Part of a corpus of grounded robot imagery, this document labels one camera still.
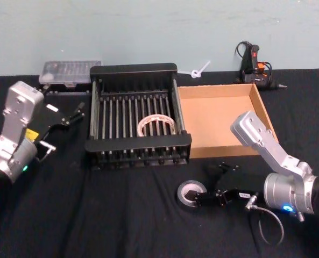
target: black dish rack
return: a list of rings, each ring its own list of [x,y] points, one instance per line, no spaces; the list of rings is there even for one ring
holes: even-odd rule
[[[100,167],[153,166],[189,162],[192,137],[185,130],[173,63],[95,66],[90,70],[92,101],[86,151]],[[177,125],[152,122],[137,136],[150,114],[164,114]]]

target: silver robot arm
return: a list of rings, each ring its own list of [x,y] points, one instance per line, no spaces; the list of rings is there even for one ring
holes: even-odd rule
[[[25,138],[25,130],[39,112],[43,100],[41,92],[24,82],[19,81],[9,88],[0,135],[0,189],[13,184],[37,154],[34,143]]]
[[[267,205],[295,212],[300,221],[304,221],[302,213],[314,214],[312,195],[316,176],[310,166],[288,155],[253,111],[240,115],[231,131],[243,146],[257,150],[276,172],[269,174],[264,184]]]

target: white label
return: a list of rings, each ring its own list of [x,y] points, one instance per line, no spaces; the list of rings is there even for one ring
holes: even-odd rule
[[[240,196],[241,198],[248,198],[248,199],[250,199],[250,197],[251,197],[248,193],[246,194],[246,193],[243,193],[243,192],[240,192],[240,193],[239,193],[239,196]]]
[[[46,107],[47,107],[48,109],[54,111],[54,112],[57,112],[57,111],[59,110],[57,107],[52,106],[52,105],[50,105],[50,104],[48,104]]]

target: white zip tie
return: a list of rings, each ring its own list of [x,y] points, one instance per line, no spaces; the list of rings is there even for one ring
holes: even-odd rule
[[[200,78],[201,73],[207,68],[207,66],[211,63],[211,61],[208,61],[199,71],[198,70],[192,70],[190,71],[177,71],[179,74],[188,74],[192,78]]]

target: clear plastic container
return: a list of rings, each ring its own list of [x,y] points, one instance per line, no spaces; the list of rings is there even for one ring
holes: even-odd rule
[[[100,65],[101,61],[49,61],[45,63],[39,81],[73,88],[78,83],[90,83],[90,68]]]

